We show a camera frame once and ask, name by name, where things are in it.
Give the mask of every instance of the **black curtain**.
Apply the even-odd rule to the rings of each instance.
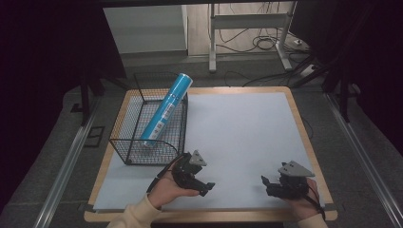
[[[1,208],[40,153],[80,76],[125,77],[103,9],[0,1]]]
[[[403,155],[403,4],[378,1],[350,52],[359,105]]]

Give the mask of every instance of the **gray floor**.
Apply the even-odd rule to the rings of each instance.
[[[125,56],[128,79],[134,72],[185,72],[194,79],[192,86],[242,86],[251,79],[283,73],[276,53],[264,55],[220,56],[216,74],[208,72],[206,57],[183,56],[142,58]],[[266,78],[250,86],[286,86],[293,78]],[[336,204],[338,218],[328,221],[329,227],[393,227],[377,193],[366,176],[346,134],[336,119],[328,100],[320,89],[322,78],[293,89],[293,96],[305,127],[311,137],[317,159]],[[66,190],[57,206],[49,227],[106,227],[106,223],[84,221],[84,209],[104,156],[107,139],[113,127],[125,91],[103,81],[106,94],[102,97],[93,126],[104,126],[105,133],[99,147],[84,147],[74,166]],[[352,98],[349,101],[351,126],[375,168],[389,187],[397,202],[403,202],[403,158],[390,142],[365,116]],[[71,113],[80,103],[80,90],[75,88],[65,96],[64,109],[41,154],[15,191],[0,217],[0,227],[32,227],[55,181],[66,154],[81,123],[80,113]],[[94,144],[91,139],[86,144]],[[293,222],[285,227],[295,227]],[[221,224],[214,227],[228,227]],[[270,224],[239,224],[238,227],[270,227]]]

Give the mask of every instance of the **human hand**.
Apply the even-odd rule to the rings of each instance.
[[[306,180],[308,185],[310,186],[308,197],[310,197],[315,202],[319,203],[318,202],[319,193],[317,191],[317,183],[309,178],[307,178]],[[297,218],[298,221],[319,214],[316,207],[306,199],[283,199],[283,200],[290,204],[291,208],[293,209],[294,216]]]
[[[148,195],[148,200],[155,208],[161,208],[178,197],[196,197],[199,195],[197,190],[183,189],[178,186],[170,171],[174,165],[175,163],[171,165]]]

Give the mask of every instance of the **wooden table edge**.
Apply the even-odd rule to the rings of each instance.
[[[261,86],[261,87],[190,87],[188,94],[238,94],[238,93],[273,93],[282,92],[285,94],[288,104],[293,113],[294,119],[297,124],[297,128],[305,146],[308,159],[313,167],[313,172],[317,178],[317,188],[319,189],[321,196],[325,204],[333,204],[332,196],[329,192],[326,181],[321,172],[320,166],[317,161],[314,149],[309,140],[308,134],[305,131],[302,119],[299,116],[297,110],[297,104],[294,101],[291,90],[285,86]],[[125,95],[124,104],[127,104],[127,99],[132,92],[127,91]],[[120,115],[124,115],[125,108],[121,108]],[[94,187],[91,191],[91,195],[88,200],[89,205],[94,205],[95,200],[98,197],[100,188],[104,182],[107,168],[109,167],[110,160],[112,158],[114,149],[109,143],[106,147],[106,153],[101,163],[100,171],[98,172],[97,179],[94,183]],[[97,213],[85,211],[84,218],[89,222],[101,222],[111,221],[121,213]],[[337,210],[326,211],[326,220],[336,220]],[[195,212],[163,212],[156,219],[155,222],[237,222],[237,221],[288,221],[294,220],[289,210],[251,210],[251,211],[195,211]]]

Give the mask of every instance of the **metal frame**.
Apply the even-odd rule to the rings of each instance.
[[[63,165],[59,170],[59,174],[57,175],[56,180],[49,191],[48,197],[45,200],[41,212],[39,213],[35,224],[33,225],[34,228],[49,227],[50,222],[53,219],[53,215],[56,212],[56,208],[60,202],[60,199],[65,192],[75,163],[77,162],[84,143],[86,142],[86,136],[88,135],[89,129],[91,128],[92,123],[95,119],[97,109],[101,100],[102,97],[94,97],[94,101],[91,104],[88,120],[84,125],[80,126],[77,135],[71,145],[71,148],[68,150],[65,161],[63,162]]]
[[[214,73],[217,71],[217,52],[216,52],[216,29],[261,29],[261,28],[282,28],[288,31],[293,19],[294,10],[297,2],[292,2],[287,13],[275,14],[243,14],[243,15],[216,15],[214,4],[211,4],[210,11],[210,52],[209,52],[209,70]],[[290,61],[284,51],[284,42],[287,32],[283,32],[276,43],[276,49],[286,71],[292,70]]]
[[[356,136],[354,129],[349,123],[344,120],[344,118],[338,112],[338,104],[336,98],[329,94],[325,94],[325,97],[328,100],[329,105],[333,113],[335,114],[338,123],[341,126],[341,129],[345,133],[350,145],[352,146],[352,149],[355,152],[355,155],[359,163],[361,164],[364,173],[367,175],[368,180],[370,181],[374,191],[379,197],[379,200],[385,208],[386,213],[391,219],[393,227],[403,227],[403,213],[399,207],[398,202],[394,198],[389,187],[382,180],[382,177],[379,175],[373,162],[365,151],[364,146],[361,144],[358,137]]]

